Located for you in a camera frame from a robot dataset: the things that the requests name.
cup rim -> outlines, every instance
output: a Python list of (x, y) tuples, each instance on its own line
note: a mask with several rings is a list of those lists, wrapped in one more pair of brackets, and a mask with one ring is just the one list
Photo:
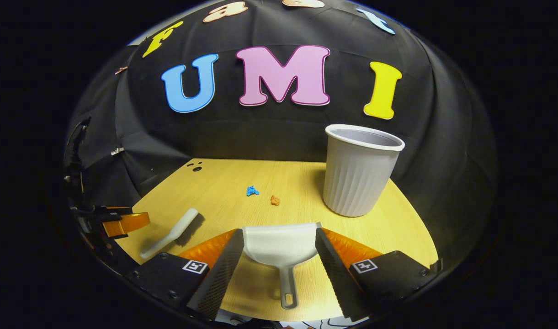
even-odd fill
[[(346, 129), (346, 130), (353, 130), (353, 131), (363, 131), (363, 132), (366, 132), (366, 133), (374, 133), (376, 135), (381, 135), (382, 137), (386, 137), (388, 139), (394, 140), (395, 142), (398, 142), (399, 145), (398, 146), (386, 146), (386, 145), (366, 143), (366, 142), (361, 142), (359, 140), (354, 140), (354, 139), (351, 139), (351, 138), (342, 137), (340, 135), (336, 135), (335, 133), (333, 133), (334, 130), (339, 130), (339, 129)], [(384, 131), (380, 131), (380, 130), (372, 129), (372, 128), (368, 128), (368, 127), (335, 124), (335, 125), (328, 125), (327, 127), (325, 127), (325, 133), (327, 133), (328, 136), (333, 137), (335, 139), (339, 139), (339, 140), (342, 140), (343, 142), (358, 145), (358, 146), (364, 146), (365, 148), (371, 148), (371, 149), (377, 149), (377, 150), (389, 150), (389, 151), (396, 151), (396, 152), (400, 152), (401, 150), (404, 149), (404, 141), (402, 139), (400, 139), (400, 138), (398, 138), (398, 137), (396, 137), (396, 136), (394, 136), (390, 133), (386, 133)]]

blue letter u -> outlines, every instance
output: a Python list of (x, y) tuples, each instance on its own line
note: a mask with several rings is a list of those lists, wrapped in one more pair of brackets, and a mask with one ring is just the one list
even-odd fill
[(218, 60), (217, 54), (201, 56), (191, 63), (197, 67), (200, 79), (200, 92), (192, 98), (185, 97), (181, 75), (185, 65), (177, 65), (168, 69), (161, 75), (165, 82), (165, 95), (172, 110), (180, 113), (189, 113), (207, 106), (214, 97), (214, 62)]

orange gripper part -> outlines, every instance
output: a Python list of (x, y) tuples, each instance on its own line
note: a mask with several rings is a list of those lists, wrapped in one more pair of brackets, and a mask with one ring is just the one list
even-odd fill
[(350, 265), (353, 263), (375, 258), (383, 254), (382, 252), (377, 252), (373, 248), (365, 246), (360, 242), (344, 237), (344, 235), (335, 233), (334, 231), (330, 231), (329, 229), (325, 229), (323, 227), (321, 229), (324, 231), (329, 243), (331, 243), (334, 247), (335, 252), (337, 252), (340, 260), (342, 260), (347, 269), (349, 269)]
[(193, 248), (185, 250), (181, 254), (178, 254), (178, 256), (187, 260), (197, 260), (198, 262), (206, 263), (211, 269), (214, 267), (218, 257), (222, 254), (222, 250), (226, 248), (226, 244), (236, 230), (237, 228), (206, 240)]

foam letter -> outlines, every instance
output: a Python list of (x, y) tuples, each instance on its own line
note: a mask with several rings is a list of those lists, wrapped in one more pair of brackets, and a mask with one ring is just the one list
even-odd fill
[(161, 75), (165, 82), (165, 95), (172, 110), (180, 113), (188, 113), (202, 109), (207, 106), (214, 97), (214, 62), (218, 59), (217, 54), (201, 56), (191, 63), (197, 67), (200, 79), (200, 92), (192, 98), (185, 97), (183, 93), (182, 73), (185, 65), (177, 65), (168, 69)]
[(203, 22), (209, 23), (210, 21), (215, 21), (216, 19), (220, 19), (225, 16), (236, 15), (237, 13), (244, 12), (247, 9), (248, 7), (244, 6), (243, 1), (233, 2), (212, 10), (209, 12), (209, 15), (204, 18)]
[(149, 44), (149, 48), (147, 48), (147, 51), (145, 51), (145, 54), (143, 54), (143, 58), (145, 58), (145, 56), (149, 55), (157, 48), (159, 48), (161, 46), (160, 41), (167, 39), (167, 37), (171, 35), (171, 32), (173, 32), (173, 29), (182, 24), (183, 24), (182, 21), (179, 23), (175, 23), (174, 25), (164, 29), (163, 31), (159, 32), (156, 36), (154, 36), (153, 40), (151, 41), (151, 44)]
[(372, 62), (370, 68), (374, 71), (376, 78), (374, 81), (374, 91), (372, 99), (364, 106), (364, 113), (371, 117), (381, 119), (392, 119), (392, 98), (396, 81), (403, 77), (402, 73), (394, 67), (385, 63)]
[(289, 7), (309, 7), (321, 8), (325, 6), (323, 2), (318, 0), (283, 0), (283, 4)]
[(240, 50), (236, 57), (244, 62), (244, 106), (266, 103), (267, 96), (260, 91), (260, 80), (265, 83), (277, 102), (283, 102), (289, 87), (297, 79), (297, 90), (291, 95), (296, 104), (324, 106), (329, 103), (323, 78), (325, 58), (329, 49), (321, 46), (300, 46), (295, 49), (285, 66), (266, 47)]
[(394, 34), (394, 31), (392, 31), (392, 29), (390, 27), (387, 27), (387, 25), (386, 25), (387, 22), (384, 21), (383, 19), (378, 18), (377, 15), (375, 15), (371, 12), (367, 12), (365, 10), (362, 10), (360, 8), (356, 8), (356, 10), (361, 12), (361, 13), (364, 13), (364, 15), (366, 15), (366, 17), (368, 17), (368, 19), (370, 21), (372, 21), (372, 23), (374, 25), (376, 25), (377, 27), (379, 27), (381, 30), (386, 31), (386, 32), (388, 32), (392, 35)]

dustpan handle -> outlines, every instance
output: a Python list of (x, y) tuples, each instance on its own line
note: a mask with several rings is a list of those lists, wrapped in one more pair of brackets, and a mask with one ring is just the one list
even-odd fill
[[(297, 289), (295, 287), (294, 266), (279, 267), (279, 278), (281, 279), (281, 306), (285, 310), (292, 310), (297, 307)], [(287, 302), (287, 294), (291, 294), (292, 302)]]

